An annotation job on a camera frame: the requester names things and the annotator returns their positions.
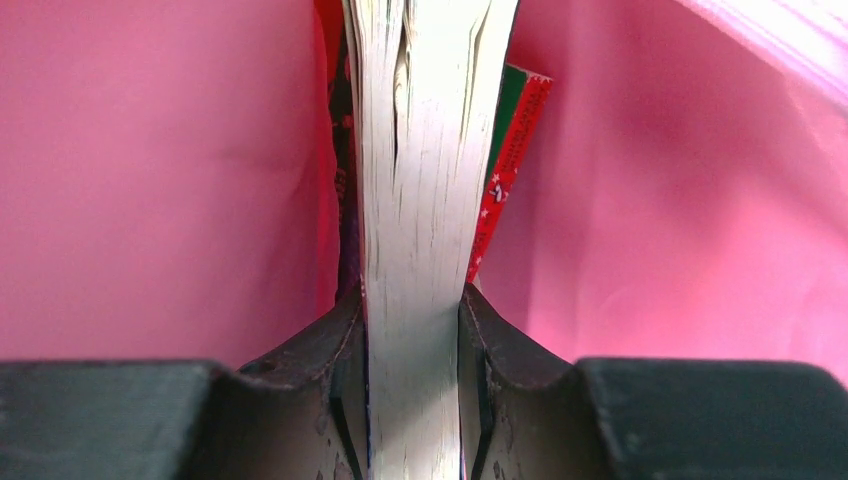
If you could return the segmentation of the pink student backpack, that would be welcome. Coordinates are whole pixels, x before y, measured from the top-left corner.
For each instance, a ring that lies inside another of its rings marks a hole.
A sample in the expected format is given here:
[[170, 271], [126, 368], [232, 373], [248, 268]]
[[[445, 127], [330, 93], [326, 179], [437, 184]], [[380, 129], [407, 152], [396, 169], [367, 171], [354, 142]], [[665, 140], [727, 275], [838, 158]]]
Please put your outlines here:
[[[689, 1], [525, 1], [554, 80], [481, 268], [556, 355], [847, 375], [847, 114]], [[1, 355], [238, 366], [333, 303], [308, 1], [1, 5]]]

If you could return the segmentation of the blue orange paperback book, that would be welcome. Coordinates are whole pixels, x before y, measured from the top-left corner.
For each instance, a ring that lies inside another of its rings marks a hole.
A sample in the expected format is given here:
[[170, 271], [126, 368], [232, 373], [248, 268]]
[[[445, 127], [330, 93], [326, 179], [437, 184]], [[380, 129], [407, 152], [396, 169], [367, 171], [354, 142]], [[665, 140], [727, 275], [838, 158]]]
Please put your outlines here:
[[461, 475], [458, 309], [514, 1], [342, 5], [358, 173], [367, 477]]

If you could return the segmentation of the green paperback book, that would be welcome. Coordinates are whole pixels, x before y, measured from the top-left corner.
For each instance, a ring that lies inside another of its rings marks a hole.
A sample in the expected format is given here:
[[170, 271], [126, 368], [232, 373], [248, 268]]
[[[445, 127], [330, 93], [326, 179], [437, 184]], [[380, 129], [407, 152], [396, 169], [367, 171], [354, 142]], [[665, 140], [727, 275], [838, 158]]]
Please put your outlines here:
[[469, 283], [477, 278], [552, 86], [553, 80], [545, 75], [513, 65], [505, 66], [466, 275]]

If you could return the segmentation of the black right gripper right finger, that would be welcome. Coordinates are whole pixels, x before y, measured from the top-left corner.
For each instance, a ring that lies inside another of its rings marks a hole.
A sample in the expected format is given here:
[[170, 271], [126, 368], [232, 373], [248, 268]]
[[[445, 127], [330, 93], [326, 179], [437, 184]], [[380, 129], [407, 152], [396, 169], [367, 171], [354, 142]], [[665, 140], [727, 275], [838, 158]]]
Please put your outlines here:
[[467, 285], [458, 314], [469, 479], [843, 479], [847, 392], [804, 363], [568, 363]]

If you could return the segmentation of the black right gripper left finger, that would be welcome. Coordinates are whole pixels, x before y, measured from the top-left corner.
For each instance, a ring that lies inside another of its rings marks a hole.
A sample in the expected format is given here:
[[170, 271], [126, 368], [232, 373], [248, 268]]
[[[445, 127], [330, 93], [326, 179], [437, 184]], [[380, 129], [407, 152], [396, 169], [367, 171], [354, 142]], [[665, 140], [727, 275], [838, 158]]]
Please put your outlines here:
[[362, 296], [238, 370], [198, 360], [1, 366], [5, 479], [360, 479]]

